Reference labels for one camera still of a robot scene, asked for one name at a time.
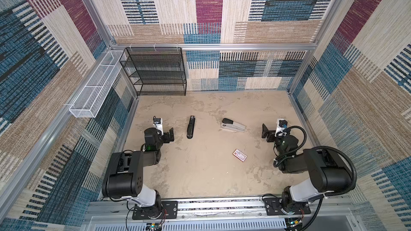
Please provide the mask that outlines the red white staple box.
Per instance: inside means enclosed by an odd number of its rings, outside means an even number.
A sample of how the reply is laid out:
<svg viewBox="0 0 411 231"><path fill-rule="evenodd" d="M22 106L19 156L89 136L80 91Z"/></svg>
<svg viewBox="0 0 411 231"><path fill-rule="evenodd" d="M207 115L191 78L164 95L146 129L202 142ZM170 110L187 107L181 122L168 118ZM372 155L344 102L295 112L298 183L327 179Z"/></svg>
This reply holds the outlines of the red white staple box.
<svg viewBox="0 0 411 231"><path fill-rule="evenodd" d="M247 159L247 155L245 155L243 152L241 152L240 150L236 149L233 152L233 156L236 157L237 159L239 159L240 161L244 162Z"/></svg>

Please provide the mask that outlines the grey silver stapler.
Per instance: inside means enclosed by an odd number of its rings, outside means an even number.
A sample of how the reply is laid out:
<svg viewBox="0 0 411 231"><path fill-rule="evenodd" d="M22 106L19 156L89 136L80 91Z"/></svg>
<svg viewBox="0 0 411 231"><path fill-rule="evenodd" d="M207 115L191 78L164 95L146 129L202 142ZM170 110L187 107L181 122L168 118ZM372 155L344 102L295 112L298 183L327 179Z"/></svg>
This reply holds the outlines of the grey silver stapler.
<svg viewBox="0 0 411 231"><path fill-rule="evenodd" d="M244 132L246 129L246 126L238 122L235 122L231 119L223 118L222 123L221 123L221 128L234 130L236 132Z"/></svg>

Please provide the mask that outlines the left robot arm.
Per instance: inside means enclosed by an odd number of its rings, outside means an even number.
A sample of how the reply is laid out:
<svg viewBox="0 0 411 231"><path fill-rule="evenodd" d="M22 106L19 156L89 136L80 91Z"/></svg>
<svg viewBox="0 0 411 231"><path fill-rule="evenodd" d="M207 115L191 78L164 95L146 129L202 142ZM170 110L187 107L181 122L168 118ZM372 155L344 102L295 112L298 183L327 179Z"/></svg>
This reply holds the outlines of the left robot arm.
<svg viewBox="0 0 411 231"><path fill-rule="evenodd" d="M103 178L102 195L113 202L131 202L133 220L176 219L178 202L163 202L157 190L143 183L143 168L157 165L161 147L174 141L174 130L162 133L152 127L144 131L145 144L139 151L113 153Z"/></svg>

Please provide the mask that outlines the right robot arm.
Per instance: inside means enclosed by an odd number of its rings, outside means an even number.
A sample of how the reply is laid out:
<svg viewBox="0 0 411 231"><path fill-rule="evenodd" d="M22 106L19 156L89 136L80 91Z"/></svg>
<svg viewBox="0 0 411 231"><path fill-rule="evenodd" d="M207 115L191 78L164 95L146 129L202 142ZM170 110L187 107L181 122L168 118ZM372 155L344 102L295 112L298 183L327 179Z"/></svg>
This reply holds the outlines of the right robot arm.
<svg viewBox="0 0 411 231"><path fill-rule="evenodd" d="M301 213L309 202L343 195L355 188L357 171L351 159L333 147L303 149L307 133L302 127L289 126L281 119L276 130L262 125L261 136L274 144L275 168L284 174L308 172L309 175L307 180L286 187L272 206L273 210L280 209L284 215Z"/></svg>

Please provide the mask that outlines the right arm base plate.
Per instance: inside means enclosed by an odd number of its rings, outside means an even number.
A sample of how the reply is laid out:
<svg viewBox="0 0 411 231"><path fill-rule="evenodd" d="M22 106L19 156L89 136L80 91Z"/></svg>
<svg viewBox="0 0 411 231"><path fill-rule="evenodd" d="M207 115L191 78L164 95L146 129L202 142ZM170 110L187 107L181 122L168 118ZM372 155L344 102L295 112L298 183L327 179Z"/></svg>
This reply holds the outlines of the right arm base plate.
<svg viewBox="0 0 411 231"><path fill-rule="evenodd" d="M262 196L262 202L268 216L310 215L308 203L294 202L272 195Z"/></svg>

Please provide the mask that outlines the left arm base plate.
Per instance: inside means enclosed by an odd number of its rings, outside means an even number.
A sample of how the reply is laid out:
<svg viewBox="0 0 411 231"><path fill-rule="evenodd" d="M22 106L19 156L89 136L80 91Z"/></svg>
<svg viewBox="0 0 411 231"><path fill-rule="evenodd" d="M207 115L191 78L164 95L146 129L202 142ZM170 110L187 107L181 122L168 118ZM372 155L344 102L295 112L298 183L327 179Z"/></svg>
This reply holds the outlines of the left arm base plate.
<svg viewBox="0 0 411 231"><path fill-rule="evenodd" d="M161 220L176 219L178 212L177 201L162 201L150 207L135 207L132 214L133 220Z"/></svg>

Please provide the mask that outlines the white mesh wall basket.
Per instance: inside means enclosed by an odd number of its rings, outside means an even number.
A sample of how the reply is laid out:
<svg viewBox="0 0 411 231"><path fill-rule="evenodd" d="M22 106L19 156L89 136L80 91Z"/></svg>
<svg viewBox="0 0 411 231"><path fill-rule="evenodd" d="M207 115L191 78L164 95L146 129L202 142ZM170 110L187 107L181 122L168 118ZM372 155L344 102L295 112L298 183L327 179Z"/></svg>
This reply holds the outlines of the white mesh wall basket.
<svg viewBox="0 0 411 231"><path fill-rule="evenodd" d="M69 109L76 118L95 118L100 111L109 91L117 78L123 52L111 50L99 63L86 85L76 97Z"/></svg>

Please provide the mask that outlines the aluminium front rail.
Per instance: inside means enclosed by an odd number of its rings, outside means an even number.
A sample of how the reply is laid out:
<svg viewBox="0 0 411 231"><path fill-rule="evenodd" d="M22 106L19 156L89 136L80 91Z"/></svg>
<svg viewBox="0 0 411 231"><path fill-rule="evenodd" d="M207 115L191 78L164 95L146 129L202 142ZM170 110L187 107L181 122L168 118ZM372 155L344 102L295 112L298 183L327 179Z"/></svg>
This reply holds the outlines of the aluminium front rail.
<svg viewBox="0 0 411 231"><path fill-rule="evenodd" d="M308 203L304 211L284 215L268 204L269 196L170 198L177 205L166 218L134 220L132 204L99 201L90 203L82 231L283 231L292 221L299 231L320 211L310 231L364 231L365 224L347 196L329 197L322 205Z"/></svg>

